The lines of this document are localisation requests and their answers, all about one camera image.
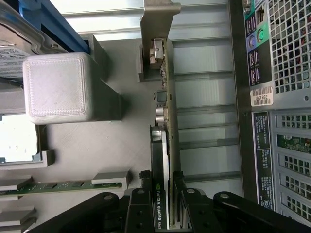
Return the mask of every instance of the product label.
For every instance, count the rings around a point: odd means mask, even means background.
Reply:
[[[254,113],[253,119],[259,204],[274,210],[268,113]]]
[[[252,107],[273,104],[273,93],[272,93],[272,87],[270,86],[252,90],[250,94],[251,94]]]
[[[0,77],[1,78],[22,78],[23,61],[30,56],[28,53],[16,47],[0,47]]]

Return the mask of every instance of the metal bracket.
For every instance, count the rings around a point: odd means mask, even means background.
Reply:
[[[171,0],[144,0],[144,15],[140,19],[143,57],[150,62],[150,51],[153,59],[164,55],[159,48],[160,39],[169,36],[174,15],[180,13],[181,4]]]

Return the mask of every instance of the hard drive label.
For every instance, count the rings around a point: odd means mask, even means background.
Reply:
[[[0,77],[15,79],[23,77],[23,61],[30,56],[16,47],[0,48]]]

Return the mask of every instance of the screw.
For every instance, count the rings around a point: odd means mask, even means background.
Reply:
[[[226,194],[226,193],[222,193],[222,194],[220,195],[220,197],[221,197],[221,198],[225,198],[225,199],[229,198],[228,194]]]
[[[52,49],[57,49],[58,48],[58,44],[51,44],[51,48]]]
[[[187,193],[195,193],[195,191],[193,189],[188,189]]]
[[[105,200],[110,200],[110,199],[112,199],[112,196],[111,195],[105,196],[104,199]]]

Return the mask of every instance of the connector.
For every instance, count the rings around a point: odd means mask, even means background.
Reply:
[[[252,26],[251,26],[250,20],[246,21],[246,32],[247,32],[247,35],[249,35],[252,32]]]
[[[255,68],[255,80],[256,80],[256,82],[259,81],[259,79],[260,79],[259,69]]]
[[[251,69],[250,73],[251,73],[251,83],[255,83],[256,82],[255,70]]]
[[[257,25],[263,22],[264,20],[264,8],[261,6],[257,11],[256,11],[256,23]]]
[[[259,59],[258,59],[258,50],[255,50],[255,51],[254,51],[254,62],[255,62],[255,65],[258,64],[258,62],[259,62]]]
[[[251,30],[253,30],[253,29],[255,29],[255,28],[256,28],[256,20],[255,20],[255,16],[252,16],[252,17],[251,17],[251,23],[252,23]]]
[[[254,54],[252,52],[248,54],[248,59],[250,67],[254,66],[255,61],[254,61]]]

